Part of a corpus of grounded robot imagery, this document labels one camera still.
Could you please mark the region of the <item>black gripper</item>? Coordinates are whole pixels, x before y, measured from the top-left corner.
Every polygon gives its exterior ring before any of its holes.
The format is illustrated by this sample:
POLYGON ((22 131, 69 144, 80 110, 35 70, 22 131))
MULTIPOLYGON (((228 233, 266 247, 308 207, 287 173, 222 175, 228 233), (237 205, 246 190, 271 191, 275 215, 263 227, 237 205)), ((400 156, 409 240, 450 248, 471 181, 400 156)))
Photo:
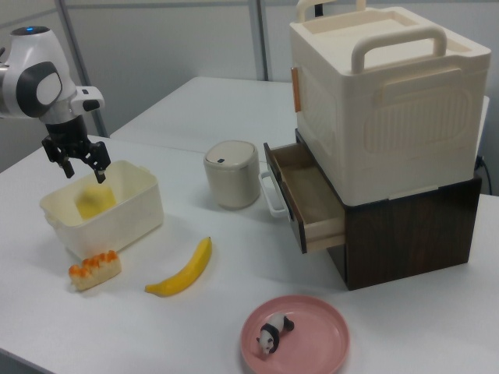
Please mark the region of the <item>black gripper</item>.
POLYGON ((42 146, 50 162, 56 163, 67 178, 74 176, 68 153, 79 153, 79 159, 94 171, 97 182, 104 182, 110 157, 103 142, 89 141, 82 115, 67 122, 46 124, 45 127, 48 136, 42 140, 42 146))

